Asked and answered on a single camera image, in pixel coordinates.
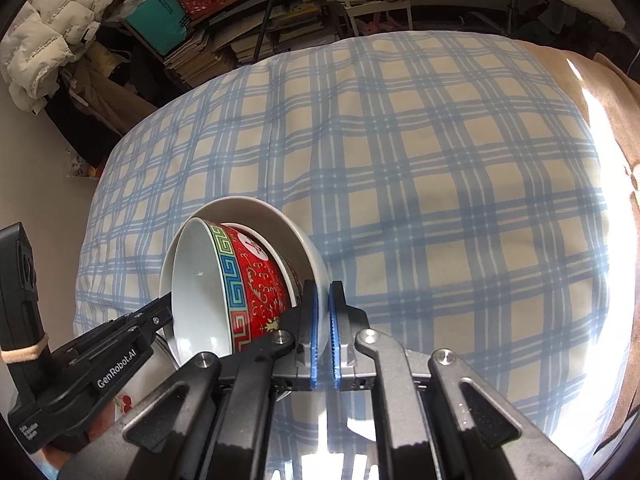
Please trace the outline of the left hand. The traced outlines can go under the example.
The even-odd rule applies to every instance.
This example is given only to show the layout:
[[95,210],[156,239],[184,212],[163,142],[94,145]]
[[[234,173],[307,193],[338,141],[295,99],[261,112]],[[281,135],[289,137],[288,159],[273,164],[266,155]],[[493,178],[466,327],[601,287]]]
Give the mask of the left hand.
[[60,470],[76,453],[89,443],[98,440],[115,422],[115,402],[110,401],[104,410],[91,421],[91,424],[79,434],[59,436],[41,449],[46,462]]

